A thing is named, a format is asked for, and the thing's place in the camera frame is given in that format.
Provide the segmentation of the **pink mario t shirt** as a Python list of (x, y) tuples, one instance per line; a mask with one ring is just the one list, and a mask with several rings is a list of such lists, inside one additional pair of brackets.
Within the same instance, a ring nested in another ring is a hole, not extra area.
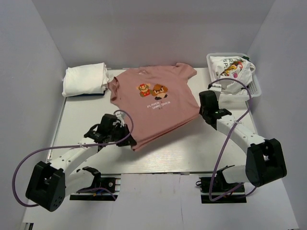
[(200, 107), (188, 80), (197, 71), (188, 64), (128, 69), (108, 83), (110, 101), (127, 112), (138, 151), (151, 141), (194, 120)]

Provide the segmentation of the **white green spongebob t shirt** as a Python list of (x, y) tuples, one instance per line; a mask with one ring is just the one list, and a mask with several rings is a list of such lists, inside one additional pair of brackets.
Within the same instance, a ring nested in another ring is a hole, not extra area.
[(237, 81), (248, 86), (253, 80), (256, 67), (246, 56), (212, 56), (207, 57), (209, 74), (212, 81), (218, 82), (222, 93), (226, 95), (246, 95), (247, 91)]

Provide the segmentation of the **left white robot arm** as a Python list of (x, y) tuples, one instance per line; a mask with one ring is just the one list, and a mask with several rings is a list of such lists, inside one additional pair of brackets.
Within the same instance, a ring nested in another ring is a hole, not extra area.
[(93, 125), (77, 145), (65, 146), (66, 153), (48, 163), (37, 163), (25, 193), (26, 198), (53, 212), (71, 194), (103, 191), (99, 170), (82, 164), (106, 146), (136, 145), (132, 137), (134, 128), (128, 127), (125, 117), (132, 119), (123, 110), (103, 115), (101, 122)]

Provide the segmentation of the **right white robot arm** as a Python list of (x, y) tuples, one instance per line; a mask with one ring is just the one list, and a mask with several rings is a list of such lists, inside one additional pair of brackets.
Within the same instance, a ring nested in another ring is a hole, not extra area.
[(244, 165), (226, 166), (216, 173), (217, 187), (228, 191), (234, 183), (260, 187), (287, 175), (281, 143), (253, 133), (235, 120), (227, 109), (220, 109), (213, 91), (199, 93), (200, 115), (215, 130), (227, 135), (246, 154)]

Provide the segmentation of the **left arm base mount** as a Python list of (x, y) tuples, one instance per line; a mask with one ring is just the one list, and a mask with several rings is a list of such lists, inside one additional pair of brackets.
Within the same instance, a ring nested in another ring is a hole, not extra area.
[(119, 195), (120, 175), (104, 175), (92, 167), (83, 167), (82, 172), (88, 172), (93, 178), (90, 186), (70, 195), (73, 201), (115, 201)]

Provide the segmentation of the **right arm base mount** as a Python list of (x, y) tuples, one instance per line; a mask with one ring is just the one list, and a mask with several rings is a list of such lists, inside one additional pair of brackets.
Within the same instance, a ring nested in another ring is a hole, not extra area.
[[(235, 204), (235, 203), (246, 203), (247, 200), (244, 197), (245, 188), (241, 185), (235, 191), (224, 195), (222, 198), (217, 201), (212, 202), (209, 199), (209, 188), (210, 188), (211, 177), (200, 177), (195, 185), (200, 189), (201, 193), (201, 203), (202, 204)], [(216, 198), (223, 193), (229, 191), (230, 189), (236, 187), (238, 183), (233, 184), (223, 184), (219, 182), (216, 178), (214, 179), (213, 188), (212, 188), (212, 198)]]

